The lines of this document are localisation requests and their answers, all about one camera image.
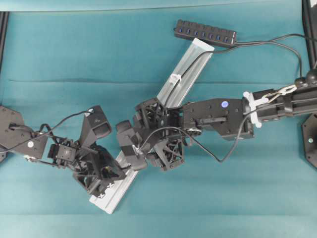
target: wire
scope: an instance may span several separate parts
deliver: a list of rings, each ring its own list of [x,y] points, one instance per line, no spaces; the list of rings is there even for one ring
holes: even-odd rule
[[[302,34],[298,34],[298,33],[286,34],[286,35],[283,35],[283,36],[279,36],[279,37],[273,38],[273,39],[270,40],[270,41],[283,40],[283,39],[285,39],[285,38],[292,37],[292,36],[299,36],[299,37],[305,38],[305,39],[307,39],[307,40],[317,42],[317,39],[315,39],[315,38],[308,37],[308,36],[305,36],[305,35],[302,35]],[[244,42],[244,43],[253,43],[253,42],[254,42],[254,41],[246,41],[246,42]]]
[[[176,87],[178,86],[179,82],[180,82],[180,80],[178,80],[177,83],[175,83],[174,87],[172,88],[172,91],[169,93],[169,95],[168,95],[168,97],[167,97],[167,99],[166,99],[166,101],[165,101],[165,103],[164,103],[164,107],[167,106],[167,103],[168,103],[168,101],[169,101],[169,98],[170,98],[170,96],[172,96],[172,94],[173,94],[173,92],[175,91]]]
[[[313,101],[313,100],[317,100],[317,97],[315,98],[308,98],[308,99],[300,99],[300,100],[293,100],[292,103],[302,103],[302,102],[308,102],[308,101]],[[257,111],[260,111],[260,110],[263,110],[263,109],[267,109],[267,108],[270,108],[270,107],[277,107],[277,106],[282,106],[284,103],[275,103],[275,104],[269,104],[269,105],[264,105],[264,106],[259,106],[257,109],[247,113],[245,115],[245,117],[243,118],[243,120],[241,121],[240,125],[239,125],[239,129],[238,129],[238,133],[237,133],[237,136],[230,148],[230,150],[226,153],[226,155],[222,158],[222,159],[219,159],[213,152],[211,152],[210,150],[208,150],[204,145],[202,145],[198,140],[196,140],[193,136],[191,136],[190,134],[188,134],[186,131],[178,128],[178,127],[173,127],[173,126],[166,126],[166,127],[161,127],[161,128],[158,128],[156,130],[154,130],[146,139],[145,141],[143,142],[143,144],[139,147],[139,150],[141,150],[145,145],[146,143],[148,142],[148,140],[157,132],[161,131],[161,130],[178,130],[180,132],[182,132],[184,135],[188,136],[189,138],[191,138],[196,144],[199,145],[199,147],[201,147],[207,154],[209,154],[210,156],[212,156],[214,159],[216,159],[218,162],[222,163],[223,161],[225,161],[226,159],[228,159],[230,157],[230,155],[232,154],[232,152],[234,151],[234,149],[236,148],[237,146],[237,143],[238,143],[238,140],[240,138],[240,135],[241,135],[241,132],[242,132],[242,128],[243,128],[243,125],[245,123],[245,121],[247,120],[247,118],[254,112],[257,112]]]
[[[283,35],[283,36],[280,36],[280,37],[276,37],[276,38],[273,38],[272,40],[269,40],[268,42],[274,42],[274,41],[278,41],[278,40],[283,40],[285,38],[288,38],[288,37],[293,37],[293,36],[298,36],[298,37],[302,37],[302,38],[305,38],[307,40],[311,40],[311,41],[315,41],[317,42],[317,39],[315,38],[311,38],[311,37],[307,37],[305,35],[302,35],[302,34],[297,34],[297,33],[292,33],[292,34],[287,34],[287,35]],[[184,77],[188,71],[193,67],[193,65],[205,54],[222,54],[222,53],[227,53],[227,52],[230,52],[232,50],[235,50],[237,48],[240,48],[240,47],[245,47],[247,45],[253,45],[255,41],[249,41],[249,42],[240,42],[240,43],[243,43],[245,45],[237,45],[237,46],[234,46],[234,47],[231,47],[229,49],[226,49],[226,50],[223,50],[223,51],[205,51],[205,52],[202,52],[200,55],[198,55],[195,60],[188,66],[188,68],[184,71],[184,73],[182,74],[182,77]]]
[[[24,131],[28,131],[30,133],[34,133],[34,130],[26,125],[11,125],[11,126],[9,126],[9,129],[24,130]]]
[[[16,147],[18,147],[18,146],[20,146],[20,145],[23,145],[24,143],[27,143],[27,142],[29,142],[29,141],[32,141],[32,140],[35,140],[35,139],[39,139],[39,138],[41,138],[41,137],[43,137],[43,136],[46,136],[46,135],[48,135],[49,133],[51,133],[53,130],[55,130],[57,127],[59,127],[60,125],[62,125],[66,120],[68,120],[68,119],[70,119],[70,118],[72,118],[72,117],[78,116],[78,115],[80,115],[80,114],[83,114],[83,113],[90,113],[90,114],[92,114],[92,112],[82,111],[82,112],[79,112],[79,113],[75,113],[75,114],[69,115],[69,116],[65,117],[63,120],[61,120],[61,121],[60,121],[56,126],[54,126],[51,130],[49,130],[49,131],[47,131],[47,132],[45,132],[45,133],[43,133],[43,134],[40,134],[40,135],[38,135],[38,136],[36,136],[36,137],[33,137],[33,138],[31,138],[31,139],[25,140],[25,141],[23,141],[23,142],[21,142],[21,143],[15,145],[15,146],[11,147],[11,148],[8,148],[8,149],[5,149],[5,150],[0,150],[0,153],[10,152],[11,150],[15,149]]]
[[[303,63],[302,63],[302,57],[300,55],[300,53],[298,53],[297,50],[295,50],[294,48],[292,47],[289,47],[287,45],[284,45],[284,44],[281,44],[281,43],[277,43],[277,42],[274,42],[274,41],[256,41],[255,43],[253,44],[249,44],[249,43],[236,43],[238,44],[239,46],[259,46],[259,45],[262,45],[262,44],[272,44],[272,45],[277,45],[277,46],[280,46],[280,47],[284,47],[290,51],[292,51],[294,54],[296,54],[297,58],[298,58],[298,61],[299,61],[299,75],[300,77],[303,77]]]
[[[230,51],[233,51],[237,48],[241,48],[241,47],[248,47],[248,46],[259,46],[259,45],[263,45],[263,44],[271,44],[272,42],[271,41],[262,41],[262,43],[256,43],[256,44],[243,44],[243,45],[237,45],[237,46],[234,46],[234,47],[231,47],[229,49],[226,49],[226,50],[223,50],[223,51],[204,51],[202,52],[200,55],[198,55],[194,61],[188,66],[188,68],[182,73],[182,78],[188,73],[188,71],[193,67],[193,65],[205,54],[222,54],[222,53],[227,53],[227,52],[230,52]],[[286,49],[289,49],[291,50],[293,53],[296,54],[296,56],[298,57],[299,59],[299,62],[300,62],[300,74],[302,74],[302,58],[300,56],[300,54],[293,48],[289,47],[289,46],[286,46],[284,44],[280,44],[280,43],[276,43],[277,45],[281,46],[281,47],[284,47]]]

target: teal cloth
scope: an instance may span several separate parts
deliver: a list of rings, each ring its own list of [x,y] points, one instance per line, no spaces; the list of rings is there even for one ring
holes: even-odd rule
[[[279,0],[1,0],[2,11],[93,11],[212,6]]]
[[[134,106],[157,95],[190,45],[173,35],[179,18],[236,30],[238,41],[303,33],[300,1],[13,12],[1,103],[21,112],[34,129],[101,105],[113,133],[99,144],[116,156],[115,124],[131,119]],[[302,54],[306,73],[305,40],[283,43]],[[297,58],[285,49],[237,49],[211,58],[185,102],[241,98],[244,91],[280,88],[297,77]],[[1,237],[314,237],[317,173],[304,158],[305,118],[265,123],[223,164],[193,146],[186,148],[186,163],[173,171],[149,166],[113,215],[89,203],[71,171],[10,154],[0,164]],[[77,139],[81,123],[82,116],[73,118],[56,134]],[[231,145],[214,132],[197,139],[220,156]]]

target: black bracket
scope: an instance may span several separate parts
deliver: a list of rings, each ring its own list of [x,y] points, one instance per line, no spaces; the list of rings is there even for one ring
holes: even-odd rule
[[[317,168],[317,114],[311,114],[302,124],[305,157]]]

